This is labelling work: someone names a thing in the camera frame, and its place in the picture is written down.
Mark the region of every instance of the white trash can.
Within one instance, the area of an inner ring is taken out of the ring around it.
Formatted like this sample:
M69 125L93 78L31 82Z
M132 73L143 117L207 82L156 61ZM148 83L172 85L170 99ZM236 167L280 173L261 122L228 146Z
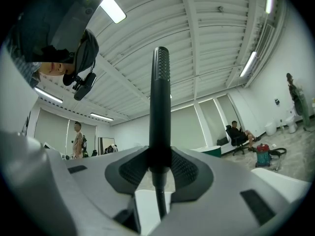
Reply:
M277 127L274 121L270 121L265 125L266 134L272 136L276 133Z

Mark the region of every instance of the backpack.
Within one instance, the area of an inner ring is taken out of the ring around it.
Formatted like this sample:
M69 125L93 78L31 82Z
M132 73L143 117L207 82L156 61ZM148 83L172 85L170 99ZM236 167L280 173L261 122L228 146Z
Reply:
M114 152L114 148L110 145L110 146L107 148L106 154L113 153L113 152Z
M224 145L224 144L227 144L227 143L228 143L227 137L224 137L224 138L222 138L222 139L218 139L218 140L217 140L217 145L220 145L220 146L222 146L222 145Z
M85 138L85 135L83 135L83 139L82 139L82 153L83 153L83 158L89 157L89 154L87 152L87 139Z

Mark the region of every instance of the hose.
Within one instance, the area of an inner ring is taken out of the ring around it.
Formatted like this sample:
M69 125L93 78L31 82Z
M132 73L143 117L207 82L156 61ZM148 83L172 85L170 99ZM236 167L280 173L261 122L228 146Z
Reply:
M276 155L276 156L280 157L281 155L286 153L286 148L280 147L278 149L269 150L268 152L271 155Z
M278 171L278 168L279 168L279 166L280 166L280 158L281 158L281 156L282 156L283 154L286 153L286 148L280 147L280 148L277 148L277 149L272 149L272 150L269 150L268 153L269 153L270 155L276 155L276 156L279 157L279 162L278 162L278 165L277 165L277 167L276 167L276 169L275 169L275 171L277 172L277 171Z

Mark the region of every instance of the black cap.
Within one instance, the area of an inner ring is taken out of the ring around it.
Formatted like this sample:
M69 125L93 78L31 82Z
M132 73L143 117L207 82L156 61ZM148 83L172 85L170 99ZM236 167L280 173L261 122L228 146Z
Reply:
M94 34L89 30L85 29L85 37L83 43L78 48L75 55L75 70L72 74L64 74L63 84L69 86L74 82L78 73L91 67L98 54L98 43Z

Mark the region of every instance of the person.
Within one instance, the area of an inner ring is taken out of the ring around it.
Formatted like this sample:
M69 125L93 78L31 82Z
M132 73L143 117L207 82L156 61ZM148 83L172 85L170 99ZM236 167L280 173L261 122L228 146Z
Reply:
M65 86L71 85L75 81L78 73L93 65L99 50L94 34L89 29L85 29L76 51L73 64L56 62L26 62L25 57L19 50L17 44L18 41L16 40L16 37L14 37L16 35L14 31L15 28L13 27L5 40L5 45L15 66L32 88L37 86L40 82L40 74L47 76L63 75L63 84ZM78 50L80 48L84 48L84 55L82 60L78 60L76 62Z
M82 141L83 141L83 135L81 132L81 123L78 121L74 124L74 131L77 132L77 135L73 141L73 154L75 155L75 159L83 158L82 153Z
M242 143L244 143L245 141L250 142L250 147L248 148L249 151L253 151L252 148L252 144L253 142L259 141L260 137L255 137L252 132L250 132L249 130L246 130L245 132L243 132L242 127L240 127L240 129L237 129L237 121L233 121L232 122L232 128L230 131L230 135L231 135L231 139L235 139L236 137L239 137L240 141L242 141Z
M293 77L290 73L286 74L286 79L289 86L289 92L294 102L294 108L296 113L303 118L304 127L310 127L310 117L308 105L303 93L302 85L299 83L293 84Z

